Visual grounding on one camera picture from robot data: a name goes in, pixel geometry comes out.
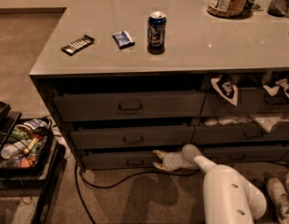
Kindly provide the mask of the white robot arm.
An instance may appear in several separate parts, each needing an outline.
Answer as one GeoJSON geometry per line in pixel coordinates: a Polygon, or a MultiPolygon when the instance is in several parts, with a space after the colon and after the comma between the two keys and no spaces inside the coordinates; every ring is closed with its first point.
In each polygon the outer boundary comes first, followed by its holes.
{"type": "Polygon", "coordinates": [[[209,160],[194,145],[187,144],[176,152],[153,153],[160,159],[153,163],[159,170],[195,168],[204,173],[205,224],[254,224],[265,215],[267,201],[260,189],[235,169],[209,160]]]}

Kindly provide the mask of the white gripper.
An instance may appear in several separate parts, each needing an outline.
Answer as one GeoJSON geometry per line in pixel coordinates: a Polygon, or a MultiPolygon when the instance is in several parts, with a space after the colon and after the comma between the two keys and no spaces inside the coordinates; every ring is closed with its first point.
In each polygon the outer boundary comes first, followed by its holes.
{"type": "Polygon", "coordinates": [[[196,165],[188,162],[181,152],[166,152],[163,150],[154,150],[153,153],[160,159],[163,159],[163,163],[153,162],[153,165],[161,171],[175,171],[178,169],[195,169],[196,165]]]}

